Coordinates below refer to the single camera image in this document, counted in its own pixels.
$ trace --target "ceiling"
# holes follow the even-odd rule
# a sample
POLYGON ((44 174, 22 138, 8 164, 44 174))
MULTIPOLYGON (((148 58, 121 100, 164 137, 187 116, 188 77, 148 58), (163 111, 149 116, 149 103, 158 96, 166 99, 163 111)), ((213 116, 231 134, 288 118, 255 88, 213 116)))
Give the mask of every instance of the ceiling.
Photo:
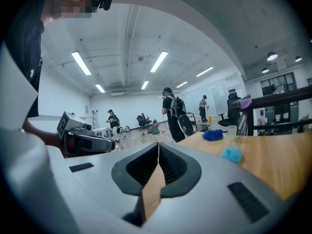
POLYGON ((50 68, 87 94, 95 87, 113 92, 160 92, 190 84, 232 66, 230 59, 206 35, 180 19, 147 7, 112 4, 89 19, 66 19, 46 26, 42 34, 44 68, 50 68), (91 72, 86 76, 71 53, 79 51, 91 72), (150 70, 162 51, 167 57, 150 70), (202 76, 203 70, 214 67, 202 76), (144 81, 149 84, 144 91, 144 81))
MULTIPOLYGON (((312 61, 309 36, 297 14, 285 0, 182 0, 197 8, 222 34, 238 57, 245 80, 312 61), (267 53, 279 57, 268 62, 267 53)), ((212 72, 234 67, 224 52, 206 35, 164 12, 138 5, 112 4, 90 19, 67 19, 50 23, 42 35, 44 65, 87 94, 123 89, 146 92, 175 88, 204 79, 212 72), (91 76, 86 76, 71 56, 79 51, 91 76), (168 56, 150 73, 161 53, 168 56), (202 70, 214 69, 196 78, 202 70)))
POLYGON ((312 61, 312 44, 297 13, 286 0, 182 0, 200 11, 222 34, 238 57, 244 79, 312 61), (279 58, 267 62, 269 51, 279 58))

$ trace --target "office chair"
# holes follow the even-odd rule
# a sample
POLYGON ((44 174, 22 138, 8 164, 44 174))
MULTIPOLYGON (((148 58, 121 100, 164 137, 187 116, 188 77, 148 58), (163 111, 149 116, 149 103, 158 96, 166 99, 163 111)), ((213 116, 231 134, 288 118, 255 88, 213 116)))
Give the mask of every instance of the office chair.
POLYGON ((229 94, 229 97, 228 97, 228 118, 225 119, 223 117, 224 114, 219 114, 218 116, 222 117, 222 120, 220 120, 218 122, 219 125, 224 126, 224 127, 227 127, 230 125, 237 125, 237 120, 239 119, 240 114, 239 114, 238 110, 231 109, 231 104, 233 102, 237 101, 238 99, 241 99, 241 97, 238 97, 237 93, 229 94))
POLYGON ((148 123, 151 123, 151 122, 152 122, 152 121, 150 120, 149 117, 147 117, 147 119, 146 119, 146 118, 145 118, 145 115, 144 115, 143 113, 142 113, 141 115, 142 115, 144 121, 148 121, 148 123))
POLYGON ((138 124, 140 126, 140 131, 143 130, 143 129, 149 129, 150 128, 150 123, 152 122, 151 120, 144 120, 145 117, 142 117, 141 115, 138 115, 137 116, 137 121, 138 121, 138 124))

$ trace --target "black t-shirt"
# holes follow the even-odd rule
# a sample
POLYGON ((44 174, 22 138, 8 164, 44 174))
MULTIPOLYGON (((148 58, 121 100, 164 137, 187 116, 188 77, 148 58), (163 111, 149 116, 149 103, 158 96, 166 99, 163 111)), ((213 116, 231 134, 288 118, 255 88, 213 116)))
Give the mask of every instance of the black t-shirt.
MULTIPOLYGON (((41 14, 44 1, 28 0, 13 19, 5 36, 5 43, 13 60, 37 92, 42 67, 41 34, 44 26, 41 14)), ((27 117, 38 115, 37 98, 27 117)))
POLYGON ((110 119, 116 119, 117 120, 117 121, 110 122, 111 128, 119 126, 119 119, 118 119, 118 117, 116 115, 109 116, 108 120, 110 120, 110 119))
POLYGON ((168 117, 169 126, 177 124, 177 117, 175 116, 171 117, 171 102, 172 102, 172 99, 169 97, 166 97, 162 102, 162 107, 168 110, 167 117, 168 117))

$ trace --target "blue cloth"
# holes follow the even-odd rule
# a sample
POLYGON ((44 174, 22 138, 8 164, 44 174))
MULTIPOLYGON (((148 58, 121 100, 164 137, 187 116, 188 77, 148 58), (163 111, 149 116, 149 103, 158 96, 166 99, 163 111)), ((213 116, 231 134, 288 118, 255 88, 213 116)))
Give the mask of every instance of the blue cloth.
POLYGON ((234 163, 238 163, 242 159, 243 154, 238 146, 228 146, 223 150, 220 156, 227 158, 234 163))
POLYGON ((223 138, 222 130, 208 130, 203 134, 203 138, 207 141, 214 141, 223 138))

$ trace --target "wooden tabletop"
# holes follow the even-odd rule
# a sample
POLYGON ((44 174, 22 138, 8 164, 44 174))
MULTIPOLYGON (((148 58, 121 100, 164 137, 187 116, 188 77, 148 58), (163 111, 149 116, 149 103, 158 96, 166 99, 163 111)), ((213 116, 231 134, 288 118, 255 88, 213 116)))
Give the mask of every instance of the wooden tabletop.
MULTIPOLYGON (((239 166, 245 168, 286 199, 301 191, 312 171, 312 132, 281 136, 237 136, 229 140, 206 141, 203 133, 196 133, 179 145, 220 155, 225 147, 238 146, 243 153, 239 166)), ((163 172, 158 165, 143 189, 147 218, 159 204, 160 189, 165 186, 163 172)))

